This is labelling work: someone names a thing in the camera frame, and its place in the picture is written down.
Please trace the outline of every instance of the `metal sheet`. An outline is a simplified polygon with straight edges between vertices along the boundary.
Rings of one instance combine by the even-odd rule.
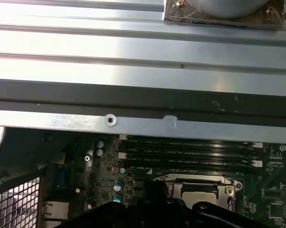
[[[0,31],[0,53],[286,69],[286,47],[145,38]]]
[[[203,68],[175,69],[0,59],[0,79],[19,78],[26,81],[286,96],[286,75],[279,75],[278,72],[266,75],[206,71]]]
[[[0,111],[0,125],[172,138],[286,143],[286,128],[282,127],[178,121],[173,116],[163,119],[117,117],[117,124],[109,127],[105,123],[105,116]]]
[[[1,79],[286,96],[286,21],[281,31],[180,26],[163,22],[160,0],[4,1]],[[173,117],[109,128],[103,116],[0,111],[0,125],[286,143],[286,128]]]

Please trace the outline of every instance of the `metal mesh grille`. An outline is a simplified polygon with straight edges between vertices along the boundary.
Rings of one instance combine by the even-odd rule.
[[[0,228],[35,228],[39,178],[0,194]]]

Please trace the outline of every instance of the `copper screw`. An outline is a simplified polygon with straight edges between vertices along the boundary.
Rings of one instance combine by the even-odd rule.
[[[177,7],[182,7],[184,5],[184,0],[179,0],[175,4]]]

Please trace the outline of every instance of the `motherboard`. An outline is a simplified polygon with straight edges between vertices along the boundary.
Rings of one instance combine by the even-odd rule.
[[[54,191],[71,196],[74,218],[110,201],[135,205],[146,181],[170,197],[207,201],[286,228],[286,145],[95,134],[66,149]]]

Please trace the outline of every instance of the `green circuit board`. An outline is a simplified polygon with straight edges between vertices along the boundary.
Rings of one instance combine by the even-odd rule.
[[[78,139],[71,148],[74,158],[63,165],[69,181],[59,186],[81,188],[70,203],[70,218],[109,201],[131,204],[143,197],[137,191],[141,180],[181,173],[240,181],[235,212],[286,228],[286,145],[96,134]]]

